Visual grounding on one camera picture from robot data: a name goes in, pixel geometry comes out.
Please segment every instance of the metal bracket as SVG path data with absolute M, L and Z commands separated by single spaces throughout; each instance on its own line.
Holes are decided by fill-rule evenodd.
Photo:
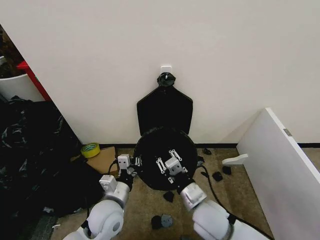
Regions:
M 174 183 L 174 180 L 173 180 L 171 177 L 168 177 L 168 180 L 169 180 L 169 182 L 170 182 L 171 184 Z
M 164 163 L 162 162 L 161 157 L 158 157 L 158 160 L 155 161 L 155 163 L 158 165 L 160 172 L 162 174 L 164 174 L 165 170 L 167 170 L 167 168 L 165 167 Z
M 175 149 L 169 150 L 169 154 L 171 155 L 171 157 L 177 158 L 180 162 L 182 161 L 182 158 L 179 156 Z
M 140 158 L 139 156 L 137 156 L 137 157 L 135 158 L 135 163 L 134 163 L 134 165 L 136 165 L 136 166 L 138 166 L 138 167 L 142 166 L 142 161 L 141 161 L 141 158 Z

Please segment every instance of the yellow tape roll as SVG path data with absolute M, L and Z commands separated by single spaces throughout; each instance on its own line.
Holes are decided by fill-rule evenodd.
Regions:
M 92 158 L 100 153 L 99 144 L 96 142 L 89 143 L 81 148 L 82 155 L 86 158 Z

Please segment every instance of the black cable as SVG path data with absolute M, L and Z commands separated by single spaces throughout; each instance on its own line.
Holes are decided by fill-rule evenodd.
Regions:
M 107 175 L 110 175 L 111 168 L 112 168 L 112 166 L 115 165 L 116 163 L 117 163 L 117 159 L 115 159 L 115 160 L 110 164 L 109 170 L 108 170 L 108 172 L 106 173 Z
M 198 168 L 203 168 L 203 169 L 204 169 L 204 171 L 205 171 L 205 173 L 206 173 L 206 176 L 205 176 L 205 177 L 208 179 L 208 183 L 209 183 L 211 192 L 212 192 L 215 200 L 216 200 L 217 203 L 218 203 L 221 207 L 223 207 L 229 214 L 232 214 L 232 213 L 230 213 L 230 212 L 224 207 L 224 205 L 220 202 L 219 198 L 217 197 L 217 195 L 216 195 L 216 193 L 215 193 L 215 191 L 214 191 L 214 188 L 212 187 L 212 184 L 211 184 L 211 181 L 210 181 L 210 175 L 209 175 L 209 173 L 208 173 L 207 168 L 206 168 L 205 166 L 203 166 L 203 165 L 199 165 L 199 166 L 197 166 L 196 168 L 197 168 L 197 169 L 198 169 Z M 261 233 L 262 235 L 264 235 L 266 238 L 268 238 L 268 239 L 270 239 L 270 240 L 274 240 L 270 235 L 268 235 L 267 233 L 265 233 L 264 231 L 262 231 L 260 228 L 252 225 L 251 223 L 247 222 L 246 220 L 243 220 L 242 218 L 240 218 L 240 217 L 238 217 L 238 216 L 236 216 L 236 215 L 234 215 L 234 216 L 235 216 L 235 218 L 236 218 L 237 220 L 239 220 L 240 222 L 243 222 L 244 224 L 249 225 L 249 226 L 252 227 L 253 229 L 257 230 L 259 233 Z
M 89 208 L 87 197 L 84 197 L 84 201 L 85 201 L 85 207 L 86 207 L 86 218 L 88 218 L 90 214 L 90 208 Z

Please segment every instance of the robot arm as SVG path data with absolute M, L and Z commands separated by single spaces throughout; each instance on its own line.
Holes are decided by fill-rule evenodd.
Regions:
M 177 157 L 165 163 L 171 180 L 177 185 L 177 192 L 188 211 L 194 210 L 193 229 L 205 240 L 268 240 L 251 226 L 239 221 L 222 206 L 212 200 L 187 174 Z
M 124 207 L 132 189 L 133 178 L 130 156 L 120 155 L 118 163 L 121 175 L 117 180 L 112 175 L 104 175 L 99 181 L 105 191 L 104 200 L 97 203 L 84 224 L 64 240 L 109 240 L 121 231 L 124 223 Z M 168 180 L 176 183 L 177 192 L 182 197 L 186 209 L 194 211 L 193 229 L 203 239 L 268 240 L 251 226 L 237 220 L 219 204 L 206 200 L 207 195 L 186 174 L 187 170 L 181 166 L 178 158 L 173 156 L 164 164 L 171 176 Z
M 124 224 L 124 208 L 132 189 L 133 177 L 130 169 L 130 156 L 118 157 L 120 176 L 116 180 L 112 175 L 103 175 L 99 180 L 104 189 L 102 201 L 91 210 L 89 217 L 64 240 L 109 240 L 116 236 Z

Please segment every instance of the floor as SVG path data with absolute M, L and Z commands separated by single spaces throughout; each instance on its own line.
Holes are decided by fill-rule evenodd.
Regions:
M 204 157 L 204 165 L 207 167 L 209 174 L 221 171 L 223 159 L 238 156 L 235 148 L 214 148 L 210 150 L 212 155 L 204 155 L 202 150 L 198 149 L 198 154 Z M 303 150 L 319 170 L 320 148 L 303 148 Z M 132 155 L 133 149 L 119 149 L 118 153 Z M 201 175 L 200 169 L 196 171 L 193 178 L 208 194 L 209 199 L 215 200 L 211 194 L 208 180 Z M 229 212 L 254 224 L 267 234 L 272 234 L 243 166 L 233 166 L 232 174 L 223 174 L 223 180 L 220 182 L 215 182 L 212 178 L 211 180 L 217 196 Z M 113 239 L 178 240 L 181 236 L 189 237 L 191 240 L 201 239 L 194 232 L 192 214 L 186 211 L 179 195 L 175 192 L 173 203 L 170 203 L 163 198 L 164 193 L 163 191 L 150 189 L 139 177 L 136 177 L 125 207 L 122 231 Z M 151 218 L 154 215 L 161 214 L 171 215 L 173 226 L 152 230 Z M 86 211 L 59 218 L 57 224 L 61 225 L 54 229 L 51 240 L 62 240 L 67 234 L 75 231 L 85 219 Z

